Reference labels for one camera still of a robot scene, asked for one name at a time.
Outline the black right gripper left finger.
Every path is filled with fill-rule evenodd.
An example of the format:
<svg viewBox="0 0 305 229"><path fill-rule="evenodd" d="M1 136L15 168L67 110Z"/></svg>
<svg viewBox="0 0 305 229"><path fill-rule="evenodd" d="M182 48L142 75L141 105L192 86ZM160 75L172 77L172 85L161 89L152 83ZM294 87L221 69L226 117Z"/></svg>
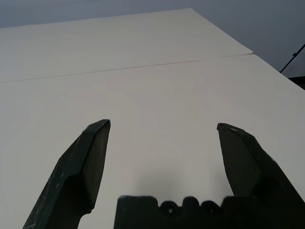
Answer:
<svg viewBox="0 0 305 229"><path fill-rule="evenodd" d="M25 229L76 229L95 207L102 180L111 122L86 127L56 163Z"/></svg>

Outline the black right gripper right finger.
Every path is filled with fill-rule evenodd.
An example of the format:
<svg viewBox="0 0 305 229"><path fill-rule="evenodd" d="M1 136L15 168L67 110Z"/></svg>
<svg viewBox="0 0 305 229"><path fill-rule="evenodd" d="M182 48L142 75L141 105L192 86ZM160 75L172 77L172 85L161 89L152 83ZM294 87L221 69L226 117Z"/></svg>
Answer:
<svg viewBox="0 0 305 229"><path fill-rule="evenodd" d="M276 161L245 130L225 123L217 130L233 194L258 200L279 229L303 229L305 202Z"/></svg>

